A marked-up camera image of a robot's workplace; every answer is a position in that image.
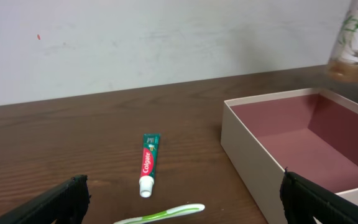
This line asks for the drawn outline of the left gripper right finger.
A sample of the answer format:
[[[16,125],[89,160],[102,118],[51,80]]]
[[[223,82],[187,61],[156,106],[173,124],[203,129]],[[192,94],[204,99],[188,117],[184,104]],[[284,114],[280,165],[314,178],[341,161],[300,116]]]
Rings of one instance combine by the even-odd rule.
[[[288,224],[358,224],[357,205],[294,172],[284,172],[280,199]]]

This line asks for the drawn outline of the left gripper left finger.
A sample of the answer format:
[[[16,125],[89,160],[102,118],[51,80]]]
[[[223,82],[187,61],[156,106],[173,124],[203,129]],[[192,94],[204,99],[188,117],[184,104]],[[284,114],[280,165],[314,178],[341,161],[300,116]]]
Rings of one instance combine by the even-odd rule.
[[[0,224],[82,223],[90,204],[87,175],[76,175],[0,216]]]

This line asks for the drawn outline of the white Pantene tube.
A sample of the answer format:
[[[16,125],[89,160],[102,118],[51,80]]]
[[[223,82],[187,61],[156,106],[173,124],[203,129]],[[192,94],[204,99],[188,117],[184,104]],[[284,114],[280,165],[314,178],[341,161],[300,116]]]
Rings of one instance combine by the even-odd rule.
[[[352,0],[331,52],[327,74],[342,82],[358,82],[358,0]]]

